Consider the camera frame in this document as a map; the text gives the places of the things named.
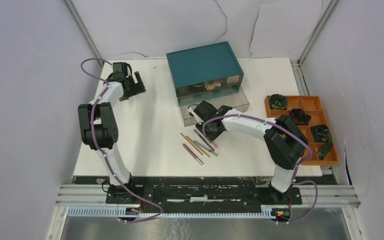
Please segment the grey makeup pencil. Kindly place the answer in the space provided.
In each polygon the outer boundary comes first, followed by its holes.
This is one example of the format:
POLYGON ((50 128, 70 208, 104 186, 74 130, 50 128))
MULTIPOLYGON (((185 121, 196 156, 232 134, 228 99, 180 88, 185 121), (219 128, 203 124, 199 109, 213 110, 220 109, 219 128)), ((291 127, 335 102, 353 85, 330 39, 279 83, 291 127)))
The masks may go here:
POLYGON ((213 150, 211 150, 210 148, 208 148, 207 146, 204 146, 203 144, 201 144, 200 142, 194 140, 193 141, 196 145, 198 145, 199 147, 201 147, 202 149, 206 150, 207 152, 213 154, 214 156, 218 156, 217 153, 215 153, 213 150))

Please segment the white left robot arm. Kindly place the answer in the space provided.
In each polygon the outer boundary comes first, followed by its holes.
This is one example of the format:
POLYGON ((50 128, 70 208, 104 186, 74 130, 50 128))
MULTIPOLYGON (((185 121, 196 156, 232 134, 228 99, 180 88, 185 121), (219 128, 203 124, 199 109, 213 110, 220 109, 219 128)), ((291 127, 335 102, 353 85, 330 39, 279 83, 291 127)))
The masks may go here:
POLYGON ((121 186, 118 197, 130 204, 138 191, 129 185, 131 173, 125 166, 117 141, 120 133, 113 108, 117 103, 145 93, 146 88, 139 72, 133 72, 127 62, 110 63, 112 73, 106 78, 95 76, 103 82, 98 96, 89 103, 78 106, 80 135, 83 144, 100 157, 109 175, 111 185, 121 186))

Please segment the clear acrylic drawer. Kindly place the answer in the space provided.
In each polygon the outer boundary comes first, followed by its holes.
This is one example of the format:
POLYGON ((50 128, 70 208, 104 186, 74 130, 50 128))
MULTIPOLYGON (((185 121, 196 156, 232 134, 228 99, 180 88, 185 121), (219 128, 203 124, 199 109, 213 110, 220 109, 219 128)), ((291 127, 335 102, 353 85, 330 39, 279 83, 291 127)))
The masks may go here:
POLYGON ((195 83, 181 83, 179 80, 173 80, 173 84, 175 87, 176 96, 178 98, 182 98, 219 89, 238 89, 241 86, 243 77, 243 74, 237 74, 233 76, 195 83))
POLYGON ((197 120, 190 116, 188 106, 200 104, 207 101, 216 109, 221 106, 229 106, 240 112, 246 112, 249 108, 249 101, 241 87, 224 87, 208 92, 198 93, 177 99, 185 127, 195 125, 197 120))

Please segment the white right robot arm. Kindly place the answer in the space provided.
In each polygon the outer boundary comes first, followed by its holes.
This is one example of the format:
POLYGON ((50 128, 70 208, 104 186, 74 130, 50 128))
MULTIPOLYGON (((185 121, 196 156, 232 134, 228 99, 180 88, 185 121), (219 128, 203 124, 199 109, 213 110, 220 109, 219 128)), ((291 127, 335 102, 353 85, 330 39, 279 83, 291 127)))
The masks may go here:
POLYGON ((308 139, 288 115, 257 117, 233 107, 214 107, 207 101, 187 107, 197 121, 196 129, 213 142, 224 132, 238 132, 264 141, 274 162, 269 199, 282 204, 289 198, 289 188, 295 183, 298 167, 312 156, 308 139))

